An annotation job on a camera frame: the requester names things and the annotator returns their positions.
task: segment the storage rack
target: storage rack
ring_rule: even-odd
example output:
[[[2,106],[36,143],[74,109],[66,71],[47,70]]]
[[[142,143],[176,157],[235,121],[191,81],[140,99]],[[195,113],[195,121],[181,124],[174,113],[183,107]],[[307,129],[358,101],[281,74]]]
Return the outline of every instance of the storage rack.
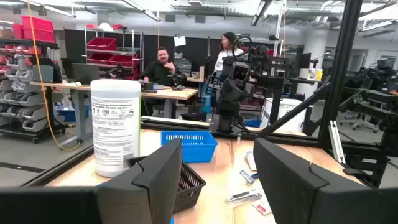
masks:
[[[131,40],[132,40],[132,47],[131,47],[131,51],[120,51],[120,50],[97,50],[97,49],[88,49],[87,48],[87,32],[95,32],[95,37],[100,37],[98,34],[101,34],[101,37],[104,37],[104,33],[113,33],[113,34],[122,34],[123,35],[123,50],[126,47],[125,46],[125,38],[126,38],[126,34],[131,34]],[[139,41],[139,47],[134,47],[134,35],[137,34],[139,35],[140,41]],[[124,68],[131,68],[134,69],[134,62],[140,62],[139,66],[140,66],[140,75],[142,75],[144,73],[144,65],[143,65],[143,61],[144,61],[144,39],[143,39],[144,33],[143,32],[135,32],[134,30],[122,30],[122,29],[114,29],[113,31],[110,30],[103,30],[100,28],[85,28],[85,49],[86,49],[86,55],[84,55],[86,57],[86,64],[88,65],[97,65],[100,68],[103,68],[104,70],[107,68],[116,68],[117,65],[105,65],[105,64],[98,64],[98,63],[88,63],[87,59],[89,57],[89,52],[91,53],[109,53],[109,54],[113,54],[113,55],[131,55],[133,56],[132,58],[132,66],[123,66]],[[136,54],[137,51],[140,51],[139,54],[139,58],[134,58],[134,55]]]
[[[33,46],[32,40],[25,39],[0,39],[2,45],[23,45]],[[36,41],[40,47],[41,55],[47,54],[47,47],[56,49],[55,43]],[[44,105],[44,96],[41,87],[33,86],[33,72],[25,60],[34,55],[33,52],[23,50],[6,50],[0,48],[0,54],[14,58],[15,54],[22,57],[15,63],[9,60],[2,65],[8,69],[0,73],[0,133],[31,138],[34,143],[50,134],[47,124],[47,113]],[[52,99],[52,90],[47,91],[47,98]],[[49,113],[53,114],[53,107],[50,106]],[[54,131],[65,132],[67,127],[63,123],[63,116],[50,116],[50,123]]]

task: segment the black wire basket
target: black wire basket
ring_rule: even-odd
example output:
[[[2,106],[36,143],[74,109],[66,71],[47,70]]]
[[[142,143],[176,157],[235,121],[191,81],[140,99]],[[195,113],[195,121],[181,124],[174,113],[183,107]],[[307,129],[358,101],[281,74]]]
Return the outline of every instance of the black wire basket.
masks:
[[[127,160],[127,164],[129,167],[132,167],[143,158],[145,156],[129,159]],[[201,188],[205,185],[206,182],[193,169],[182,163],[173,214],[194,207],[197,204]]]

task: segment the gray floor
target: gray floor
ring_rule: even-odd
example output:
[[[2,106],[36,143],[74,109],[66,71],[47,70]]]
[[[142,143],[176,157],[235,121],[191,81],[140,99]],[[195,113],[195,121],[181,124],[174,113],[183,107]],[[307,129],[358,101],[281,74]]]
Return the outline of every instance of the gray floor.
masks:
[[[316,103],[313,107],[313,113],[311,120],[317,120],[322,116],[324,102],[320,101]],[[182,113],[187,112],[186,107],[179,106],[177,108],[177,117]],[[162,116],[155,111],[154,116]],[[256,119],[259,115],[258,113],[244,113],[243,116],[247,118]],[[343,114],[338,115],[337,122],[343,119]],[[88,129],[91,128],[91,119],[86,120]],[[362,127],[359,130],[353,131],[348,124],[338,126],[339,131],[349,136],[351,139],[359,142],[380,142],[382,132],[377,134],[373,133],[368,128]],[[73,136],[73,128],[68,128],[67,133],[64,135],[59,134],[57,136],[58,141],[64,141],[67,138]],[[349,140],[348,138],[340,135],[341,139]],[[52,138],[41,141],[39,144],[33,144],[31,140],[14,138],[12,136],[0,135],[0,162],[7,162],[11,164],[18,164],[23,166],[37,167],[41,169],[48,169],[73,154],[77,153],[79,150],[88,147],[90,142],[86,141],[84,144],[73,152],[67,152],[60,150]],[[391,162],[398,166],[398,158],[390,158]],[[30,180],[37,173],[27,172],[17,169],[9,169],[0,167],[0,186],[15,186],[21,185],[24,182]],[[381,187],[398,187],[398,169],[394,166],[388,164],[386,171],[384,173]]]

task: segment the desk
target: desk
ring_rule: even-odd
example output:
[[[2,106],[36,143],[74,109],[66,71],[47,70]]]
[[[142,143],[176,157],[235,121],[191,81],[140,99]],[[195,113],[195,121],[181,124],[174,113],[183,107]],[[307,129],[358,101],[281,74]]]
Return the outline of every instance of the desk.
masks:
[[[31,85],[41,86],[40,82],[31,82]],[[90,91],[90,86],[78,86],[76,83],[43,83],[44,87],[47,88],[59,88],[59,89],[70,89],[75,90],[73,95],[73,102],[75,103],[75,116],[76,116],[76,136],[72,137],[61,143],[62,146],[70,147],[75,146],[77,139],[86,140],[91,137],[91,133],[86,132],[86,118],[85,118],[85,102],[84,95],[86,91]],[[157,93],[141,93],[141,96],[149,98],[161,98],[166,99],[164,115],[167,118],[171,118],[172,114],[172,102],[173,100],[188,100],[194,96],[198,90],[186,88],[182,91],[173,91],[172,89],[158,90]]]
[[[160,147],[160,131],[143,129],[140,138],[141,156],[147,156]],[[189,164],[207,184],[202,188],[198,202],[193,208],[173,215],[175,222],[178,224],[275,223],[273,214],[262,216],[250,204],[231,208],[225,203],[225,199],[231,194],[251,188],[262,191],[259,180],[256,180],[252,187],[248,187],[246,181],[239,174],[242,169],[249,171],[243,158],[247,151],[252,150],[253,141],[237,142],[221,138],[216,140],[218,146],[211,162]],[[354,177],[345,175],[343,167],[322,149],[285,145],[281,145],[281,147],[336,174],[360,183]],[[109,180],[97,175],[94,167],[94,156],[91,156],[51,181],[48,186],[93,186]]]

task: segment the red storage bin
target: red storage bin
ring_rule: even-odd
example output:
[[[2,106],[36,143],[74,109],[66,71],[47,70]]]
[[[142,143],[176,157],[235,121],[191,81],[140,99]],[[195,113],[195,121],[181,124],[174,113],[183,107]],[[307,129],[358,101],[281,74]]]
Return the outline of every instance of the red storage bin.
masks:
[[[93,53],[87,59],[88,63],[99,63],[103,65],[109,65],[109,60],[112,58],[111,54],[100,54]]]
[[[21,16],[22,18],[22,26],[24,29],[30,29],[30,17],[29,16]],[[39,19],[32,17],[33,28],[39,29],[42,31],[47,31],[54,33],[54,26],[51,21],[47,21],[45,19]]]
[[[132,66],[132,56],[131,55],[113,55],[111,60],[109,60],[111,65],[122,64],[126,67]]]
[[[22,25],[20,24],[13,24],[12,30],[14,31],[14,36],[16,39],[23,39],[24,38],[24,31],[22,29]]]
[[[49,32],[45,30],[34,29],[34,32],[36,40],[55,43],[54,31]],[[24,37],[25,39],[33,40],[32,30],[30,28],[24,27]]]
[[[88,49],[116,50],[116,38],[95,37],[87,43]]]

